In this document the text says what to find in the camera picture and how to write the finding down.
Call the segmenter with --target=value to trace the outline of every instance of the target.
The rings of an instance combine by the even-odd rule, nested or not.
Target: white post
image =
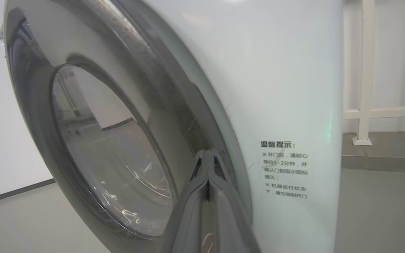
[[[362,77],[360,84],[360,118],[354,145],[372,145],[368,138],[373,91],[374,0],[362,0]]]

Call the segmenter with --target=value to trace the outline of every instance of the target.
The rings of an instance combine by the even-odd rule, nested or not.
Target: washing machine body
[[[263,252],[333,251],[341,1],[8,0],[4,34],[32,138],[111,252],[160,248],[201,149]]]

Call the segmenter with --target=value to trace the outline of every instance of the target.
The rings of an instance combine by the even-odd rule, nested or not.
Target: metal railing
[[[358,119],[354,145],[372,145],[368,138],[370,118],[405,117],[405,106],[371,108],[374,63],[374,0],[362,0],[362,63],[359,108],[347,110],[343,119]]]

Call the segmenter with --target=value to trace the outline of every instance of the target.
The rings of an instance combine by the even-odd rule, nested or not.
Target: washing machine
[[[109,251],[157,251],[215,149],[263,252],[333,252],[342,1],[8,0],[4,38],[32,139]]]

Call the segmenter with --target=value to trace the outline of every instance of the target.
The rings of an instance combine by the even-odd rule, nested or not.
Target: black baseboard
[[[5,199],[6,197],[12,197],[13,195],[17,195],[17,194],[20,194],[20,193],[23,193],[23,192],[30,191],[32,189],[37,189],[37,188],[40,188],[42,186],[47,186],[47,185],[55,183],[55,182],[56,181],[54,179],[49,179],[49,180],[46,180],[46,181],[43,181],[43,182],[40,182],[40,183],[32,184],[30,186],[26,186],[26,187],[23,187],[23,188],[20,188],[20,189],[16,189],[16,190],[13,190],[13,191],[10,191],[10,192],[6,192],[6,193],[3,193],[3,194],[0,194],[0,200]]]

